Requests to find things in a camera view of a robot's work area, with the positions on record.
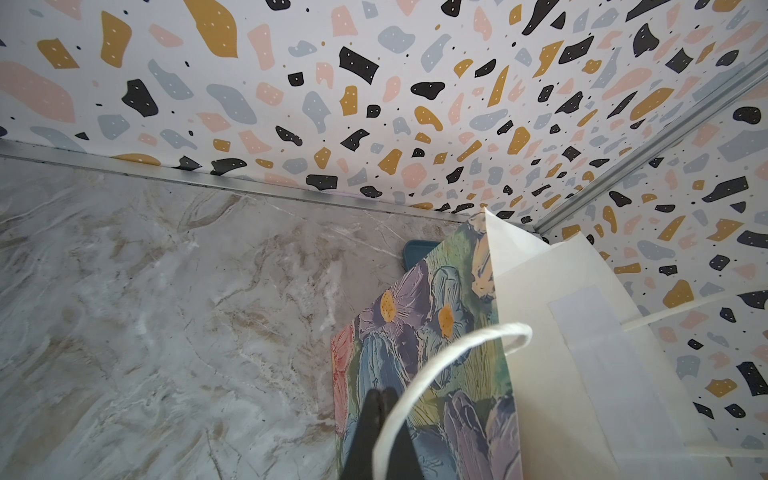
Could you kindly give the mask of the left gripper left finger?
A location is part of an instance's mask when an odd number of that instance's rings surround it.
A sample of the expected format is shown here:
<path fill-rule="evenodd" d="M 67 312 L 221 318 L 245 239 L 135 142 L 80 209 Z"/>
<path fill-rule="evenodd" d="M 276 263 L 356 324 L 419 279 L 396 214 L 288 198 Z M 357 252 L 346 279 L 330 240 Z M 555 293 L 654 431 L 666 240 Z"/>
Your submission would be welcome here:
<path fill-rule="evenodd" d="M 364 398 L 362 411 L 352 438 L 341 480 L 371 480 L 373 449 L 387 416 L 384 394 L 371 389 Z"/>

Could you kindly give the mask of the floral paper bag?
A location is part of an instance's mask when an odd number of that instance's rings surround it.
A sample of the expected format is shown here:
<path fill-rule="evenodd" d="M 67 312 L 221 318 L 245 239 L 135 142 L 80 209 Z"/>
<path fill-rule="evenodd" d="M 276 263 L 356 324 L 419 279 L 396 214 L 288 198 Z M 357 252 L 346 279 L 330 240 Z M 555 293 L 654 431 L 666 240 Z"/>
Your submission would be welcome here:
<path fill-rule="evenodd" d="M 373 449 L 386 479 L 399 427 L 424 479 L 733 479 L 767 469 L 766 349 L 736 365 L 703 329 L 719 306 L 764 313 L 767 289 L 680 279 L 657 312 L 579 231 L 548 244 L 482 211 L 386 288 L 331 343 L 337 461 L 366 394 L 396 406 Z"/>

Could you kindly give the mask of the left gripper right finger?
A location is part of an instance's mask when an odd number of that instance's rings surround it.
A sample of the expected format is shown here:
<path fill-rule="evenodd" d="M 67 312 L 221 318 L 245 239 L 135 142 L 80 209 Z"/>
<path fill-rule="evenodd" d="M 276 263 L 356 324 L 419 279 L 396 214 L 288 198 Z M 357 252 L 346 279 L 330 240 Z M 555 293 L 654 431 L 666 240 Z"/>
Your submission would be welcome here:
<path fill-rule="evenodd" d="M 385 420 L 389 419 L 391 411 L 396 406 L 398 394 L 393 387 L 383 391 L 383 412 Z M 410 436 L 407 421 L 399 427 L 390 453 L 388 463 L 388 480 L 423 480 L 424 476 L 419 464 L 413 441 Z"/>

